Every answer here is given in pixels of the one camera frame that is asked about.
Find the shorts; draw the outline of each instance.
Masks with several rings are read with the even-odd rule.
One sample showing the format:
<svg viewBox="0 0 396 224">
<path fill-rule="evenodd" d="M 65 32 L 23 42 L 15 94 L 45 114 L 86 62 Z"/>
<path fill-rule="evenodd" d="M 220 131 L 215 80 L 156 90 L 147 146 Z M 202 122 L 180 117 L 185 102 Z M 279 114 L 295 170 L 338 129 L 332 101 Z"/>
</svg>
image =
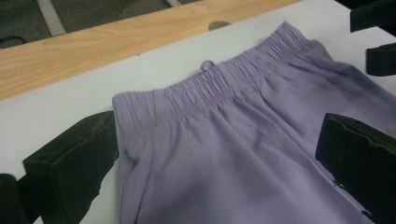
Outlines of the shorts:
<svg viewBox="0 0 396 224">
<path fill-rule="evenodd" d="M 326 113 L 396 130 L 396 100 L 283 23 L 163 90 L 113 98 L 120 223 L 371 223 L 315 160 Z"/>
</svg>

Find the white tabletop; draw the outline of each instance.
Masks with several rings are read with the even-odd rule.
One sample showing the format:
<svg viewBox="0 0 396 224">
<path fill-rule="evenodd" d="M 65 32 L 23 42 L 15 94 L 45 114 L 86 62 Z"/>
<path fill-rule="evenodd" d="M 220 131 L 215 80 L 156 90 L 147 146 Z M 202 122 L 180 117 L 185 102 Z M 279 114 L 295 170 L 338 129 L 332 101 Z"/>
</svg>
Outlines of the white tabletop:
<svg viewBox="0 0 396 224">
<path fill-rule="evenodd" d="M 320 41 L 336 61 L 361 71 L 366 49 L 396 42 L 378 28 L 351 34 L 349 10 L 332 0 L 304 0 L 0 102 L 0 172 L 21 178 L 23 159 L 80 119 L 111 110 L 115 94 L 174 84 L 197 73 L 204 60 L 219 63 L 258 45 L 282 21 Z M 396 95 L 396 76 L 371 79 Z M 116 172 L 117 164 L 81 223 L 117 222 Z"/>
</svg>

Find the lavender garment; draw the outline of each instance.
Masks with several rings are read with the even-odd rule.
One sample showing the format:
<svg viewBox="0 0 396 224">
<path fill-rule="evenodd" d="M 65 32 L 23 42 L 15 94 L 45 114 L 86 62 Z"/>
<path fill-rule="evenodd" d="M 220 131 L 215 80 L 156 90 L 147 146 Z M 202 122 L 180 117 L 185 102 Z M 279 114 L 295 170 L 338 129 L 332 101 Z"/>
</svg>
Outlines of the lavender garment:
<svg viewBox="0 0 396 224">
<path fill-rule="evenodd" d="M 396 130 L 396 100 L 283 23 L 261 45 L 113 99 L 120 223 L 371 223 L 315 161 L 324 114 Z"/>
</svg>

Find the wood grain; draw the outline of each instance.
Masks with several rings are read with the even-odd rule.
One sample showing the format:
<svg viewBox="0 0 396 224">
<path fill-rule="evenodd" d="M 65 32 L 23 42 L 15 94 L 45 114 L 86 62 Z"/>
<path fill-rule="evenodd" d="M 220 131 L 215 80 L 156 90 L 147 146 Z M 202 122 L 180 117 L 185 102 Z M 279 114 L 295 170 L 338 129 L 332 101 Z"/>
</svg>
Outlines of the wood grain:
<svg viewBox="0 0 396 224">
<path fill-rule="evenodd" d="M 205 0 L 0 50 L 0 100 L 299 0 Z"/>
</svg>

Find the gathered waistband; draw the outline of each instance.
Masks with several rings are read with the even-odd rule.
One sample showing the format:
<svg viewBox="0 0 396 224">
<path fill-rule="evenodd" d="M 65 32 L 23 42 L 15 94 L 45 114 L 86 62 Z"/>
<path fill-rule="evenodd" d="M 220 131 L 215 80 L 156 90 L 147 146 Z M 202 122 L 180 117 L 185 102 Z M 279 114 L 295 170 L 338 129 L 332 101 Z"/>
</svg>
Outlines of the gathered waistband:
<svg viewBox="0 0 396 224">
<path fill-rule="evenodd" d="M 222 104 L 273 74 L 278 64 L 304 49 L 307 43 L 300 31 L 284 22 L 259 46 L 201 74 L 162 90 L 117 94 L 113 107 L 118 123 L 129 131 L 143 130 Z"/>
</svg>

